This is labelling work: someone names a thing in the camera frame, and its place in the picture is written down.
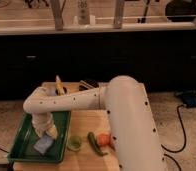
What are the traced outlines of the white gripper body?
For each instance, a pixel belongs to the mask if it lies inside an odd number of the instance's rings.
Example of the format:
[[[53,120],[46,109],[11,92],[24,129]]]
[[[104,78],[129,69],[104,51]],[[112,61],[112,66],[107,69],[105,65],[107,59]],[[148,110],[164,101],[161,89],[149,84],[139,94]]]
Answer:
[[[53,115],[51,113],[33,114],[32,124],[38,136],[47,134],[46,131],[52,126],[55,126]]]

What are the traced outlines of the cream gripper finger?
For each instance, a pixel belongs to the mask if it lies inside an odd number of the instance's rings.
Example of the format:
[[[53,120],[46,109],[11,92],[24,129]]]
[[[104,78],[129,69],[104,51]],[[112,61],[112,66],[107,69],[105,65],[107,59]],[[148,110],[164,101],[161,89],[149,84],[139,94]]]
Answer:
[[[49,128],[46,133],[53,139],[56,139],[58,137],[58,131],[57,128],[55,126],[52,126],[51,128]]]

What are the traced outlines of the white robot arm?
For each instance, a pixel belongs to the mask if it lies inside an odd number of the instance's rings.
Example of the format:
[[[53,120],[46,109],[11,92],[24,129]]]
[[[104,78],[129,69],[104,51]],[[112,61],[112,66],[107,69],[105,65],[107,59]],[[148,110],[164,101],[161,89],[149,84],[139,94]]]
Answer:
[[[132,77],[117,76],[105,86],[62,96],[52,96],[48,88],[38,87],[23,109],[41,130],[46,128],[49,112],[104,109],[121,171],[167,171],[146,91]]]

